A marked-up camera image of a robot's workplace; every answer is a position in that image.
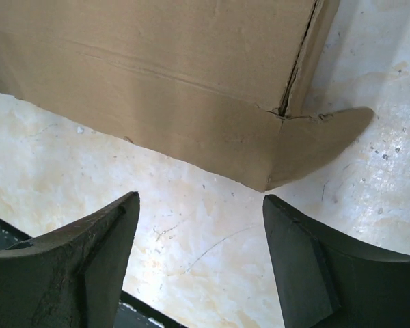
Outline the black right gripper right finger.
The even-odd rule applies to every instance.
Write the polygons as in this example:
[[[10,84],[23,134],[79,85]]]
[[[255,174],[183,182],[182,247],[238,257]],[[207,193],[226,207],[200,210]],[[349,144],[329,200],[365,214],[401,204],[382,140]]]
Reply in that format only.
[[[410,327],[410,255],[353,238],[276,195],[262,211],[286,327]]]

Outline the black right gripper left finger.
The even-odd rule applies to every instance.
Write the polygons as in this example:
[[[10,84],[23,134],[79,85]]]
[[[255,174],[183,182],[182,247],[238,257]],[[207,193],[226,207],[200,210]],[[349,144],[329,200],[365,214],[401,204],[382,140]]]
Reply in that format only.
[[[0,219],[0,327],[112,327],[139,210],[130,192],[35,238]]]

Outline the brown cardboard box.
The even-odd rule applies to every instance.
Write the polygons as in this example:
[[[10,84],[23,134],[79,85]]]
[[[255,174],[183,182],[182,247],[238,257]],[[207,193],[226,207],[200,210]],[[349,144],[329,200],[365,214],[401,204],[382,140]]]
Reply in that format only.
[[[0,1],[0,92],[257,191],[373,110],[303,111],[337,1]]]

